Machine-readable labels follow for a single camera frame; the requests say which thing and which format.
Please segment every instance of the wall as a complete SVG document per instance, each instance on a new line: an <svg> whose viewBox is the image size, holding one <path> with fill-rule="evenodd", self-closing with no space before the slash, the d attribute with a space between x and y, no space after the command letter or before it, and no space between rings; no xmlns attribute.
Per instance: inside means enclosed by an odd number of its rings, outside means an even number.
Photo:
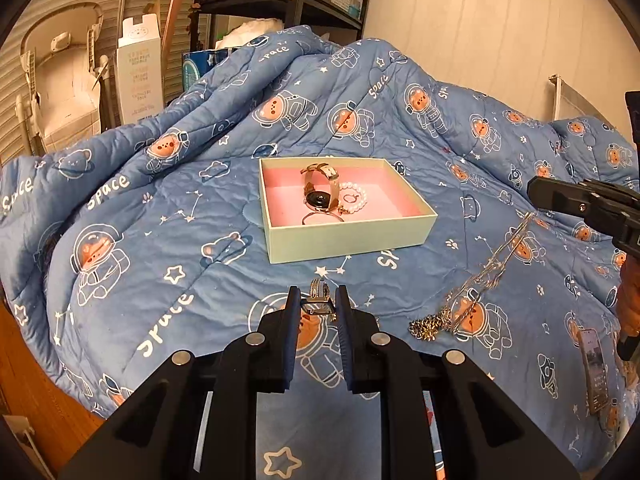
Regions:
<svg viewBox="0 0 640 480"><path fill-rule="evenodd" d="M100 38L96 44L96 59L101 54L106 54L113 59L113 54L117 47L117 16L119 0L32 0L23 14L15 23L9 37L0 49L0 163L4 164L9 158L20 155L22 152L22 141L18 129L18 121L15 117L15 97L22 94L24 103L28 104L29 90L24 77L24 72L20 68L20 42L29 27L36 20L48 14L54 9L76 2L94 2L100 5L104 16ZM125 0L124 17L139 16L145 5L153 0ZM170 0L161 0L161 27L166 20ZM180 54L189 49L189 35L186 27L189 23L187 13L189 12L191 0L184 0L180 15L175 27L174 42L172 44L170 58L167 64L166 76L164 79L164 97L169 100L182 92L182 72ZM206 35L204 26L205 20L200 20L200 38ZM111 71L111 87L115 89L113 70Z"/></svg>
<svg viewBox="0 0 640 480"><path fill-rule="evenodd" d="M365 33L541 120L557 73L630 139L624 92L640 89L640 52L607 0L369 0Z"/></svg>

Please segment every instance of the quilted blanket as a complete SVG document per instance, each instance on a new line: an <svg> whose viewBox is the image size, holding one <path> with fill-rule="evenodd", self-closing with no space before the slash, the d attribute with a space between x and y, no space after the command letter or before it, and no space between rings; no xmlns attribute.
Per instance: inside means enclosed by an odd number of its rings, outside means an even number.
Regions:
<svg viewBox="0 0 640 480"><path fill-rule="evenodd" d="M270 265L257 159L301 155L389 160L438 213L427 242ZM290 285L322 276L413 348L465 351L585 469L638 406L614 358L625 254L607 237L537 212L456 336L418 341L408 323L436 312L534 211L531 177L638 190L634 157L593 118L540 123L434 80L385 41L339 48L297 27L251 41L156 117L12 160L0 278L40 366L107 417L172 352L223 349L282 307ZM586 406L580 328L598 331L607 365L601 417ZM346 391L335 325L303 318L297 362L290 391L260 396L258 478L377 478L379 401Z"/></svg>

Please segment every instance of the white wall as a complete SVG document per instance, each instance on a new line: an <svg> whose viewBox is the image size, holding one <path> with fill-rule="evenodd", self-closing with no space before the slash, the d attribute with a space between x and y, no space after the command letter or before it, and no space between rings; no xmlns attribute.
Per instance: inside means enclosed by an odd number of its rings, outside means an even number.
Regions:
<svg viewBox="0 0 640 480"><path fill-rule="evenodd" d="M435 78L549 120L559 74L630 139L640 52L607 0L369 0L365 33Z"/></svg>

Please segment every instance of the person's hand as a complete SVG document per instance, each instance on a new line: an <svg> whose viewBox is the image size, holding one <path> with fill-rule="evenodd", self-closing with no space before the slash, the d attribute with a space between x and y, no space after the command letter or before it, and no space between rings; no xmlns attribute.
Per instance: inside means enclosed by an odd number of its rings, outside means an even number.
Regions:
<svg viewBox="0 0 640 480"><path fill-rule="evenodd" d="M640 333L640 262L627 255L620 278L616 314L622 330L629 336L637 336Z"/></svg>

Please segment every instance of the bedding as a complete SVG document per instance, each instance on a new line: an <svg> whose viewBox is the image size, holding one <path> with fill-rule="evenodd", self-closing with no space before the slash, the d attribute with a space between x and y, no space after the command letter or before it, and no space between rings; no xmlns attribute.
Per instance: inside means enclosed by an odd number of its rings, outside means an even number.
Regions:
<svg viewBox="0 0 640 480"><path fill-rule="evenodd" d="M426 243L270 265L257 159L302 155L386 158L438 213ZM635 155L607 124L541 123L434 80L385 41L339 48L296 27L252 40L156 117L9 162L0 278L43 370L107 417L172 352L223 349L321 276L414 349L466 352L587 469L638 410L614 358L625 254L609 238L538 212L474 320L434 342L408 332L534 210L536 174L639 190ZM607 365L600 420L583 327ZM347 392L335 325L303 317L296 360L291 390L258 400L258 478L378 478L379 400Z"/></svg>

